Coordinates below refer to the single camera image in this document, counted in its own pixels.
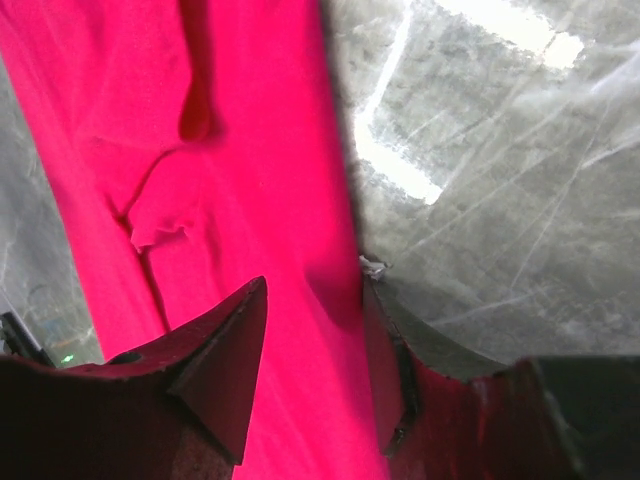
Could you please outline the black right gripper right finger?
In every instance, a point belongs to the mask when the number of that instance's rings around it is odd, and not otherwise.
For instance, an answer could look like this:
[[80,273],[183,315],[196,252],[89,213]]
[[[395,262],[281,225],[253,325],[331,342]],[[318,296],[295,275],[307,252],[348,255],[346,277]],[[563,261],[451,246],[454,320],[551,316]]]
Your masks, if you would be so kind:
[[639,360],[529,356],[510,365],[423,324],[363,282],[379,450],[394,479],[635,479]]

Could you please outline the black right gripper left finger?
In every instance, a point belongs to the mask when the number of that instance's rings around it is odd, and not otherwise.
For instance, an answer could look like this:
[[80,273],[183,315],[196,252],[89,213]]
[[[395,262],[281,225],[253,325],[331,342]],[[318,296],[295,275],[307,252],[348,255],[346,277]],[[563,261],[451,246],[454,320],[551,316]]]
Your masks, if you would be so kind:
[[109,362],[1,359],[5,479],[228,479],[243,462],[267,320],[255,278]]

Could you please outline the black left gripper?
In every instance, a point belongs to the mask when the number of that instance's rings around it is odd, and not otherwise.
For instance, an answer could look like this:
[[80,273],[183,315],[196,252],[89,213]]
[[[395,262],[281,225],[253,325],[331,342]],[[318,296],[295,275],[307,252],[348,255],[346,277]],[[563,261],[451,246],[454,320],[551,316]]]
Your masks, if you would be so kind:
[[12,312],[1,314],[1,352],[6,355],[17,355],[40,365],[55,366],[24,322]]

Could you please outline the red t shirt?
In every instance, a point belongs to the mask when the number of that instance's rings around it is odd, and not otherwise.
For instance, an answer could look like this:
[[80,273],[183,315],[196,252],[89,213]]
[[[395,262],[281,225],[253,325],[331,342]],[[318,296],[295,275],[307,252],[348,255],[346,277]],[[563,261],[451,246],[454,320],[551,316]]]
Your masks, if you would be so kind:
[[239,479],[385,479],[315,1],[5,1],[1,54],[105,357],[250,279]]

